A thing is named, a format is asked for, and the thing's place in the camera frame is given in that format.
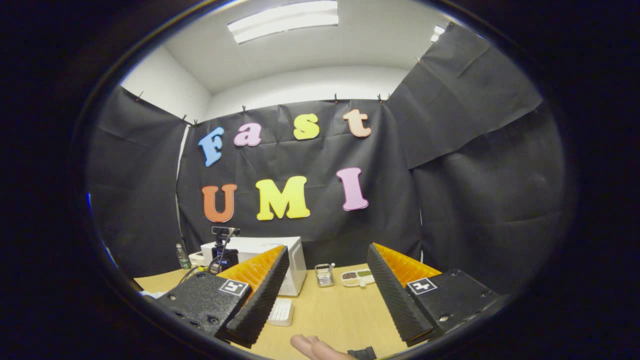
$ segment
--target white wall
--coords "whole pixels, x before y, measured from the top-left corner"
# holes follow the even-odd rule
[[[211,94],[164,48],[158,47],[120,83],[147,102],[193,123],[208,119]]]
[[[203,119],[276,104],[333,99],[382,99],[409,70],[374,66],[319,67],[250,81],[213,96]]]

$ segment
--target yellow foam letter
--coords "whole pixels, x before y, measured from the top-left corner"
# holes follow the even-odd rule
[[[282,193],[273,180],[265,179],[255,183],[255,187],[260,190],[260,213],[256,216],[258,220],[273,219],[269,206],[273,208],[278,218],[282,218],[287,204],[289,205],[288,218],[306,218],[311,215],[311,211],[305,204],[306,182],[307,178],[304,176],[292,176],[287,180]]]
[[[298,140],[313,139],[320,133],[320,127],[315,124],[318,122],[316,114],[302,114],[298,115],[293,120],[293,126],[296,129],[293,131],[293,136]]]

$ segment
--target plastic bottle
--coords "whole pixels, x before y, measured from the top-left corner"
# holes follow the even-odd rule
[[[175,253],[178,255],[178,261],[180,261],[180,266],[183,269],[190,269],[191,262],[189,261],[189,256],[187,256],[187,253],[182,248],[182,245],[175,244]]]

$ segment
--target pink letter i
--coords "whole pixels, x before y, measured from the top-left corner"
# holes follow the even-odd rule
[[[362,198],[362,191],[360,190],[358,175],[361,172],[360,168],[349,167],[338,170],[335,173],[342,180],[342,187],[344,188],[345,202],[342,205],[344,211],[364,209],[369,206],[369,202]]]

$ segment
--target foam letter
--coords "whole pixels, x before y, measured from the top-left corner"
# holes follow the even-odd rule
[[[220,139],[220,135],[224,134],[225,130],[218,126],[214,131],[211,131],[207,136],[203,137],[198,145],[202,146],[202,150],[204,150],[204,156],[207,158],[204,165],[210,167],[211,164],[218,161],[222,154],[220,154],[216,149],[220,150],[222,148],[222,140]]]
[[[293,126],[296,129],[293,131],[293,136],[298,140],[313,139],[320,133],[320,127],[315,124],[318,122],[316,114],[302,114],[298,115],[293,120]]]
[[[305,204],[306,182],[307,178],[304,176],[292,176],[287,180],[282,193],[280,193],[273,180],[265,179],[255,183],[255,187],[260,190],[258,220],[271,220],[273,218],[269,205],[273,208],[273,212],[276,213],[278,218],[284,216],[287,204],[289,205],[288,218],[306,218],[311,215],[311,211],[307,209]]]
[[[344,211],[364,209],[369,206],[369,201],[362,197],[360,182],[358,182],[358,175],[361,172],[359,168],[349,167],[338,170],[335,173],[342,180],[342,187],[344,188],[345,201],[342,205]]]
[[[238,135],[234,138],[234,144],[238,146],[256,146],[262,141],[260,138],[260,131],[262,131],[262,126],[260,124],[256,124],[252,122],[251,124],[242,125],[238,131]]]
[[[371,134],[371,128],[365,128],[362,125],[362,121],[367,120],[369,117],[367,116],[367,114],[361,114],[360,110],[353,109],[344,114],[342,118],[349,122],[349,130],[355,136],[359,138],[365,138]]]
[[[234,191],[237,188],[238,187],[235,184],[226,184],[222,186],[222,192],[225,193],[225,210],[218,213],[218,211],[216,211],[216,193],[218,192],[218,187],[203,187],[204,215],[213,222],[226,222],[234,216]]]

